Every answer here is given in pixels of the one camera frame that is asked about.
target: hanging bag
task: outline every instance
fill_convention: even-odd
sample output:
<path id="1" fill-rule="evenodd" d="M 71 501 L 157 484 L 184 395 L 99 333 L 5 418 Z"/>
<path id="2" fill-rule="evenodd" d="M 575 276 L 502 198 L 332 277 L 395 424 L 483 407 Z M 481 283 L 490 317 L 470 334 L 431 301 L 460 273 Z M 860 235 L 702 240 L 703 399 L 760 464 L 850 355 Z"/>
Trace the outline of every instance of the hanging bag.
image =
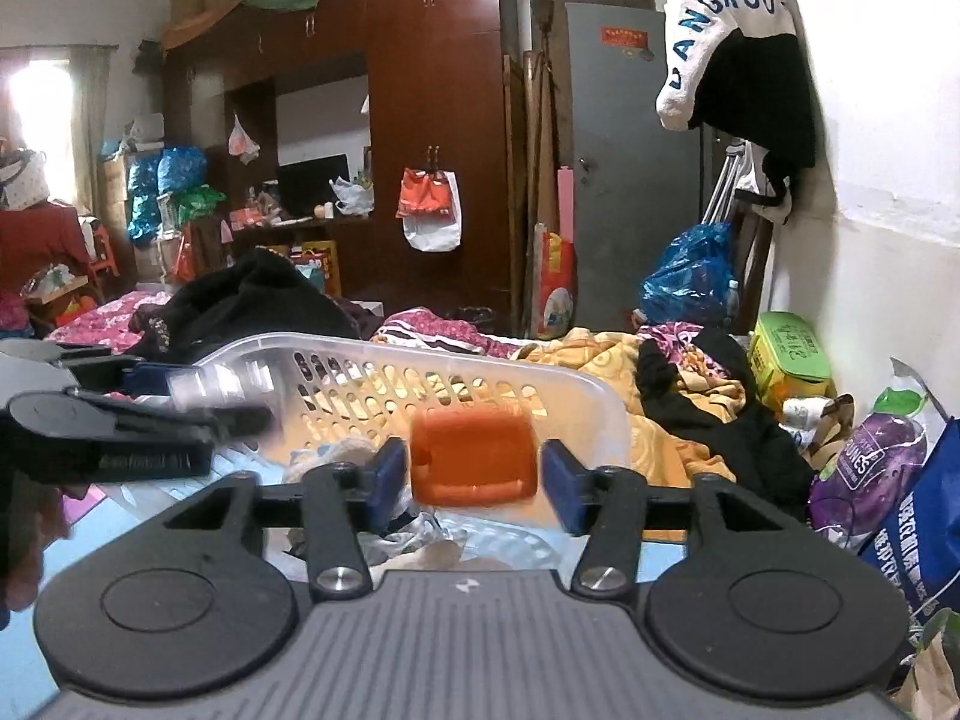
<path id="1" fill-rule="evenodd" d="M 0 207 L 22 211 L 50 196 L 47 177 L 43 170 L 46 158 L 26 148 L 16 151 L 0 167 Z"/>

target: purple bag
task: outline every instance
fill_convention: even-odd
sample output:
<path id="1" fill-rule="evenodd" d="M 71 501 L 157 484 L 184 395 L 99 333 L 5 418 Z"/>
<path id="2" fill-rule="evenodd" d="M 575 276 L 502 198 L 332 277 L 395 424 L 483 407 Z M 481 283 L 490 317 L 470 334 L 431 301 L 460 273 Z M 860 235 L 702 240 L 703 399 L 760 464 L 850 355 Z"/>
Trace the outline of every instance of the purple bag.
<path id="1" fill-rule="evenodd" d="M 891 385 L 810 490 L 814 530 L 857 552 L 910 490 L 947 422 L 920 376 L 891 362 Z"/>

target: blue plastic bag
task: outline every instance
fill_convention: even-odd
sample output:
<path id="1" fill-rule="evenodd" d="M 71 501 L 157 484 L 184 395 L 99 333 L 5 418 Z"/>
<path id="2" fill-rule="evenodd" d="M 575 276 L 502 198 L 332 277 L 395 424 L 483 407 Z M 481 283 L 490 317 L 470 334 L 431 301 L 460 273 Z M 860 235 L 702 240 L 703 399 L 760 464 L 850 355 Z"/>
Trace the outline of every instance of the blue plastic bag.
<path id="1" fill-rule="evenodd" d="M 130 224 L 127 225 L 127 234 L 130 240 L 140 247 L 144 247 L 157 237 L 160 232 L 160 204 L 155 194 L 138 194 L 133 198 Z"/>
<path id="2" fill-rule="evenodd" d="M 160 154 L 140 157 L 130 165 L 127 176 L 127 192 L 131 197 L 138 194 L 157 196 L 157 168 L 160 167 Z"/>
<path id="3" fill-rule="evenodd" d="M 195 189 L 206 178 L 206 156 L 196 146 L 165 148 L 157 169 L 157 194 Z"/>
<path id="4" fill-rule="evenodd" d="M 728 223 L 698 224 L 676 237 L 640 287 L 647 322 L 724 324 L 733 281 L 730 249 Z"/>
<path id="5" fill-rule="evenodd" d="M 910 613 L 928 623 L 960 608 L 960 422 L 947 423 L 913 490 L 891 509 L 860 554 L 904 591 Z"/>

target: red cloth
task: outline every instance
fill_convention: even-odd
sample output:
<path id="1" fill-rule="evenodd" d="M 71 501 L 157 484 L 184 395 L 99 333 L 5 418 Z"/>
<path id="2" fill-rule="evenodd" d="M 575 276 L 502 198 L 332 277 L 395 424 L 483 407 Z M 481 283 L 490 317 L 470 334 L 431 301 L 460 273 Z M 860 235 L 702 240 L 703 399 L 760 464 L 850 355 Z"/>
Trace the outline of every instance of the red cloth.
<path id="1" fill-rule="evenodd" d="M 0 211 L 0 290 L 20 288 L 48 265 L 66 265 L 95 283 L 77 209 L 54 202 Z"/>

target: textured plastic surface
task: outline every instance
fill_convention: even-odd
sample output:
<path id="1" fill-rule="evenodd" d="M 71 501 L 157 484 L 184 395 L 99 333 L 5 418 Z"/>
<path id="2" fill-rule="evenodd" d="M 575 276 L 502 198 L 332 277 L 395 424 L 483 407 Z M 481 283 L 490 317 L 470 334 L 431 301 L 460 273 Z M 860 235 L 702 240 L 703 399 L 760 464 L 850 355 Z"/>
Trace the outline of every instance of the textured plastic surface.
<path id="1" fill-rule="evenodd" d="M 762 707 L 687 682 L 625 610 L 578 601 L 549 572 L 388 573 L 370 596 L 315 607 L 246 682 L 121 707 L 61 693 L 43 720 L 896 720 L 877 694 Z"/>
<path id="2" fill-rule="evenodd" d="M 282 434 L 263 440 L 259 451 L 276 463 L 286 464 L 294 449 L 348 435 L 377 446 L 393 436 L 409 440 L 417 409 L 472 403 L 520 405 L 540 443 L 562 440 L 587 467 L 628 461 L 630 427 L 619 396 L 598 379 L 560 367 L 273 333 L 225 346 L 197 368 L 198 379 L 185 374 L 181 384 L 201 385 L 206 397 L 218 391 L 224 400 L 244 396 L 271 405 Z M 556 527 L 539 487 L 532 501 L 474 514 Z"/>

